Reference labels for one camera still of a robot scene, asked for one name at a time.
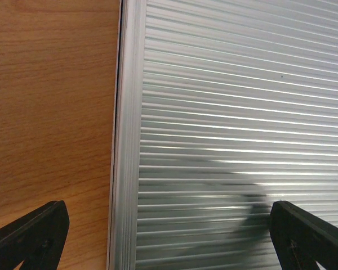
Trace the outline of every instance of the ribbed plastic sheet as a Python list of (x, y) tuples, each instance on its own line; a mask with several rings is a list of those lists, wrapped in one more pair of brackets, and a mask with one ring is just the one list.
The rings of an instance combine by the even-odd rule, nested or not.
[(338, 0), (148, 0), (136, 269), (280, 269), (277, 200), (338, 226)]

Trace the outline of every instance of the ribbed silver panel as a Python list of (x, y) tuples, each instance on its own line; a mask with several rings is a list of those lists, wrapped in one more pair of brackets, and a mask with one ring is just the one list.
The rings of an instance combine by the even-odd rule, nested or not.
[(338, 0), (148, 0), (137, 269), (279, 269), (273, 201), (338, 226)]

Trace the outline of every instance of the wooden surface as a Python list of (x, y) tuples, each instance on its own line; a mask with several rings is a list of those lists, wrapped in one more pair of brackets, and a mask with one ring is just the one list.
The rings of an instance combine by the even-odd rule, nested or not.
[(0, 227), (65, 200), (59, 269), (106, 267), (118, 0), (0, 0)]

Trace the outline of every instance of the corrugated metal panel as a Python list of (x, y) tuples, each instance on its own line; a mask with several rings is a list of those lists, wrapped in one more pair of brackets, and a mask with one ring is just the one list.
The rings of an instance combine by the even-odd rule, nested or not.
[(338, 0), (148, 0), (137, 269), (278, 269), (273, 201), (338, 226)]

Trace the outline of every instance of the brown wood grain table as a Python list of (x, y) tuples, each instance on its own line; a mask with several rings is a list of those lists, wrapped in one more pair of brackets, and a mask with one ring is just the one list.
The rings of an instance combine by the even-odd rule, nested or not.
[(59, 269), (105, 269), (119, 0), (0, 0), (0, 227), (65, 200)]

